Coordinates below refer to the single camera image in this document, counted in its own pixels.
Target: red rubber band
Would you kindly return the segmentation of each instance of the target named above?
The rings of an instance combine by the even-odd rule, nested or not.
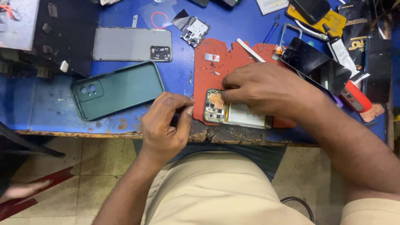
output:
[[[164,16],[165,16],[165,18],[167,18],[167,24],[169,23],[169,19],[168,19],[168,16],[165,14],[165,13],[163,13],[163,12],[153,12],[153,14],[151,14],[151,23],[153,24],[153,26],[155,27],[155,28],[157,28],[157,29],[164,29],[164,28],[166,28],[167,27],[167,25],[165,25],[164,27],[157,27],[155,24],[154,24],[154,22],[153,22],[153,16],[155,15],[155,14],[163,14]]]

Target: green phone case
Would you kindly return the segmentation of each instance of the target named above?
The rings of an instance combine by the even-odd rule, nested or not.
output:
[[[164,85],[153,61],[144,61],[71,84],[79,117],[92,121],[154,100]]]

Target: blue workbench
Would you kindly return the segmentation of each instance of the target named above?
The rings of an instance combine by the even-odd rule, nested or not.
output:
[[[133,16],[138,15],[137,27],[147,28],[138,11],[143,2],[146,2],[146,0],[122,0],[114,5],[105,6],[99,15],[100,26],[131,27]],[[330,0],[330,3],[332,8],[339,4],[337,0]],[[206,8],[201,8],[188,0],[177,0],[173,9],[176,13],[185,9],[190,16],[197,16],[211,25],[207,37],[226,42],[228,49],[230,49],[230,43],[236,41],[237,38],[248,41],[250,46],[262,42],[274,22],[278,22],[279,27],[272,35],[269,43],[277,44],[280,40],[282,25],[285,22],[294,23],[285,15],[285,9],[262,16],[256,0],[240,0],[239,4],[232,10],[221,7],[213,0]],[[194,66],[194,50],[180,39],[182,33],[180,30],[173,25],[166,27],[166,29],[172,32],[173,61],[157,63],[165,89],[191,96],[194,84],[189,83],[189,76]],[[295,35],[295,32],[288,31],[286,40],[290,41]],[[302,39],[306,42],[312,40],[317,49],[328,52],[326,44],[321,41],[306,35],[303,35]],[[134,62],[93,61],[91,76],[132,64]],[[75,80],[76,78],[72,76],[64,75],[55,76],[52,80],[0,76],[0,97],[3,99],[3,104],[0,105],[0,121],[20,133],[84,137],[140,137],[137,134],[140,127],[139,118],[147,111],[148,104],[134,107],[98,121],[84,122],[78,117],[68,89],[69,85]],[[359,115],[352,112],[347,106],[343,110],[360,121]],[[370,129],[385,141],[386,116],[381,115],[374,121],[376,123]],[[126,126],[118,128],[120,124],[124,123],[126,123]],[[195,129],[191,132],[194,135],[193,140],[198,141],[206,136],[209,138],[218,136],[215,134],[216,131],[218,132],[215,126],[212,128],[214,133],[207,131],[207,126],[201,122],[196,122],[194,126]],[[268,131],[249,130],[248,128],[233,126],[222,128],[224,131],[229,131],[232,137],[220,136],[218,142],[224,139],[233,142],[239,140],[238,143],[259,142],[261,137],[263,144],[295,143],[308,145],[316,143],[299,127]]]

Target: gray phone back cover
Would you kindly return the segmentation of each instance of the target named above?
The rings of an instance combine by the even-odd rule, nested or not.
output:
[[[146,61],[150,60],[151,46],[166,46],[171,49],[170,30],[144,29],[131,27],[98,27],[94,38],[94,61]]]

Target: white cloth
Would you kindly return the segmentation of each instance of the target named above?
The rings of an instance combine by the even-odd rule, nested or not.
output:
[[[116,2],[119,2],[121,0],[100,0],[100,4],[103,5],[112,5]]]
[[[151,186],[142,224],[312,225],[284,204],[262,170],[231,152],[202,152],[165,166]],[[361,199],[342,225],[399,225],[400,202]]]

